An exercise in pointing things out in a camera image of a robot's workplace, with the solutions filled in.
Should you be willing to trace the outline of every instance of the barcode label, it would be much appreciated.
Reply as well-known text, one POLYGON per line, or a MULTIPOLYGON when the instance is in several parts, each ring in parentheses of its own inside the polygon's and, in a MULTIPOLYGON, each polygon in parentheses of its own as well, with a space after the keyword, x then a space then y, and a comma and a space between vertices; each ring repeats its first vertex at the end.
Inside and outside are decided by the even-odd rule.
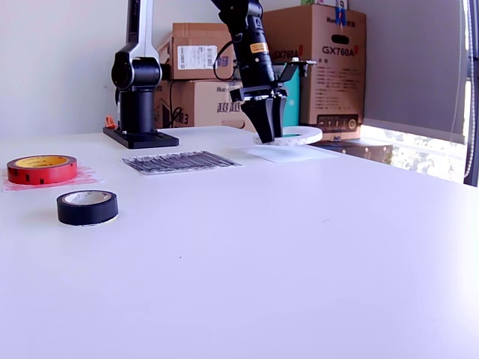
POLYGON ((212 70, 217 46, 178 46, 179 70, 212 70))

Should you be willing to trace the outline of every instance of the cardboard box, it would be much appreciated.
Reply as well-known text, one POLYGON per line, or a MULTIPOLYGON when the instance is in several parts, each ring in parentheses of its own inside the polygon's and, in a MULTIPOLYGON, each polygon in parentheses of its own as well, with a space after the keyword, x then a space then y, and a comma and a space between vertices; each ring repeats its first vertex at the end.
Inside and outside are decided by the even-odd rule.
POLYGON ((371 161, 392 163, 394 147, 388 142, 375 141, 370 139, 348 140, 339 142, 320 142, 314 146, 339 153, 348 154, 371 161))
POLYGON ((240 102, 231 102, 230 91, 241 87, 238 81, 160 82, 155 93, 156 128, 167 128, 171 123, 171 86, 173 109, 178 112, 181 108, 174 127, 230 126, 256 132, 240 102))
MULTIPOLYGON (((231 36, 225 24, 174 23, 168 50, 170 79, 216 79, 213 62, 218 52, 230 40, 231 36)), ((230 46, 218 60, 216 72, 220 78, 231 77, 233 62, 234 49, 230 46)))
POLYGON ((320 5, 328 5, 328 6, 341 6, 338 4, 339 1, 343 2, 343 7, 345 9, 349 9, 350 5, 348 4, 347 0, 301 0, 301 5, 311 5, 311 4, 320 4, 320 5))
POLYGON ((335 23, 335 9, 318 4, 263 15, 273 61, 315 60, 302 80, 301 123, 323 130, 324 141, 361 135, 366 72, 366 16, 347 11, 347 25, 335 23))

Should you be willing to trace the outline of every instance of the yellow tape core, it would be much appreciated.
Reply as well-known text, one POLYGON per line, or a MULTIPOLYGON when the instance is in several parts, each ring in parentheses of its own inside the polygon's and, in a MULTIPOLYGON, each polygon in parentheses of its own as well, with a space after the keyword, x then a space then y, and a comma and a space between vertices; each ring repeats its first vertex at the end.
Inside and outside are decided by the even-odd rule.
POLYGON ((19 161, 15 162, 15 165, 22 168, 48 168, 59 166, 67 162, 68 158, 66 157, 40 156, 20 159, 19 161))

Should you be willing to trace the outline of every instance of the teal box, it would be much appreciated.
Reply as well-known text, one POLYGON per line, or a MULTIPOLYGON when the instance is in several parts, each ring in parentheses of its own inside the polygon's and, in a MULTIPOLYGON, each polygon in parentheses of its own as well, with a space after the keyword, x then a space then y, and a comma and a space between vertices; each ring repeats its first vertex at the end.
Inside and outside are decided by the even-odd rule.
MULTIPOLYGON (((281 75, 284 65, 273 66, 277 77, 281 75)), ((284 83, 287 91, 286 108, 284 109, 283 127, 299 126, 299 71, 293 75, 293 78, 284 83)))

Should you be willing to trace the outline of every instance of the red marking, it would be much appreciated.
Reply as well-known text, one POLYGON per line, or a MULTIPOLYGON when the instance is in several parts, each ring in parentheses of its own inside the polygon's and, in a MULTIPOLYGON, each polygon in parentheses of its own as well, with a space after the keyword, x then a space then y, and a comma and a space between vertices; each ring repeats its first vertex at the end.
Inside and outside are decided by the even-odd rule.
POLYGON ((107 129, 116 129, 117 125, 115 125, 115 122, 113 121, 113 116, 108 115, 105 119, 105 127, 107 129))

